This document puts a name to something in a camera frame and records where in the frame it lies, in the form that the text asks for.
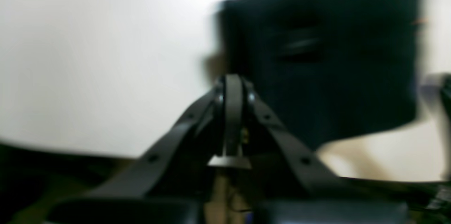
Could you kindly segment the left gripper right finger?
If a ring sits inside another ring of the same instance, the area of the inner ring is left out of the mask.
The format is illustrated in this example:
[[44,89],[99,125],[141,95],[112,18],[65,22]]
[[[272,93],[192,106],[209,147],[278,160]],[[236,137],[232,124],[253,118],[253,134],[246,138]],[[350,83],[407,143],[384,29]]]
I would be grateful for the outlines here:
[[236,74],[224,76],[224,156],[249,161],[241,191],[253,224],[409,220],[406,203],[371,197],[335,175]]

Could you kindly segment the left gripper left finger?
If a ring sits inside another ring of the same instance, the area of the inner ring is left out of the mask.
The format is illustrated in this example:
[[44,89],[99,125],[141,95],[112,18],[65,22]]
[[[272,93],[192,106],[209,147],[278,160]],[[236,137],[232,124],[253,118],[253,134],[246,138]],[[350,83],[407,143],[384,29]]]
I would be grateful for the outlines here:
[[141,158],[81,197],[55,205],[47,224],[204,224],[221,150],[224,80],[185,110]]

